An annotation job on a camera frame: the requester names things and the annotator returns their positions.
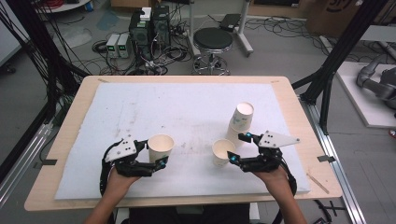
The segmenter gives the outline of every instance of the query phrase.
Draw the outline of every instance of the white tabletop mat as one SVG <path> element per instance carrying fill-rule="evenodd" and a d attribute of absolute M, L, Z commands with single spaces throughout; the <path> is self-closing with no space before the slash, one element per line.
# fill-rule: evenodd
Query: white tabletop mat
<path fill-rule="evenodd" d="M 343 63 L 337 71 L 341 83 L 367 127 L 395 128 L 396 118 L 393 116 L 396 111 L 387 107 L 372 91 L 363 89 L 356 84 L 359 71 L 366 65 L 367 63 Z M 394 66 L 379 64 L 371 79 L 379 82 L 382 72 Z"/>
<path fill-rule="evenodd" d="M 106 149 L 127 134 L 141 141 L 157 133 L 175 140 L 169 162 L 153 177 L 135 182 L 126 197 L 267 193 L 255 175 L 230 163 L 220 168 L 212 163 L 211 146 L 225 137 L 241 102 L 254 105 L 252 133 L 289 134 L 271 85 L 101 84 L 70 151 L 55 199 L 100 198 L 101 159 Z M 298 193 L 309 192 L 295 147 L 281 149 L 297 179 Z M 257 147 L 249 143 L 236 152 L 242 157 L 258 155 Z M 148 151 L 143 150 L 137 160 L 148 161 Z"/>

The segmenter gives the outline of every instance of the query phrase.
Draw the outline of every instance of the black round stool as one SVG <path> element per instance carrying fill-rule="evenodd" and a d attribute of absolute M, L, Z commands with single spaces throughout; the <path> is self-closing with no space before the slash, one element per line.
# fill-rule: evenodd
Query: black round stool
<path fill-rule="evenodd" d="M 227 62 L 215 56 L 229 50 L 233 44 L 233 37 L 227 31 L 215 27 L 201 29 L 195 32 L 193 43 L 198 50 L 206 53 L 194 60 L 195 73 L 202 74 L 207 70 L 210 75 L 230 75 Z"/>

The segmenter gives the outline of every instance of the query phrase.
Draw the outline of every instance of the gray robotic arm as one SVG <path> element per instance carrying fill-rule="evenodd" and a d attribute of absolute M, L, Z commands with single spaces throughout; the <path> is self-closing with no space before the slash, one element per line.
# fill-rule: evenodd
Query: gray robotic arm
<path fill-rule="evenodd" d="M 378 56 L 367 66 L 364 66 L 358 73 L 356 84 L 372 91 L 388 107 L 396 109 L 396 67 L 382 72 L 380 82 L 371 80 L 371 76 L 375 73 L 375 69 L 382 59 L 382 56 Z"/>

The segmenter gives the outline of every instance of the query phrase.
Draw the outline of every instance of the black tape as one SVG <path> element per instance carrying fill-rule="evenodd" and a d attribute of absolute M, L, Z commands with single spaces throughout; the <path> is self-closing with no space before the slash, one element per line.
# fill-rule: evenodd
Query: black tape
<path fill-rule="evenodd" d="M 58 160 L 44 160 L 42 165 L 55 165 Z"/>
<path fill-rule="evenodd" d="M 327 156 L 327 155 L 324 155 L 324 156 L 319 156 L 319 157 L 318 157 L 318 160 L 319 160 L 320 162 L 323 162 L 323 161 L 333 162 L 333 161 L 335 161 L 335 158 L 334 158 L 334 157 Z"/>

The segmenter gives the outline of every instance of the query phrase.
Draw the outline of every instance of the white paper cup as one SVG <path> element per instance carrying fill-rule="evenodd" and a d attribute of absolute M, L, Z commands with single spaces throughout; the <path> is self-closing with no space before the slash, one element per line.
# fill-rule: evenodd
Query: white paper cup
<path fill-rule="evenodd" d="M 213 164 L 223 166 L 228 163 L 227 151 L 235 152 L 235 146 L 230 140 L 220 139 L 213 146 Z"/>
<path fill-rule="evenodd" d="M 230 120 L 231 127 L 238 132 L 249 130 L 253 119 L 253 112 L 254 107 L 250 103 L 243 102 L 238 104 Z"/>
<path fill-rule="evenodd" d="M 230 140 L 236 148 L 239 148 L 242 145 L 244 145 L 245 142 L 238 139 L 238 134 L 240 134 L 240 133 L 246 134 L 246 133 L 248 133 L 248 131 L 249 130 L 245 130 L 245 131 L 242 131 L 242 132 L 241 131 L 237 131 L 230 124 L 228 126 L 228 130 L 227 130 L 227 133 L 225 135 L 225 138 Z"/>
<path fill-rule="evenodd" d="M 167 157 L 171 154 L 174 147 L 174 140 L 167 134 L 156 134 L 148 139 L 149 162 Z"/>

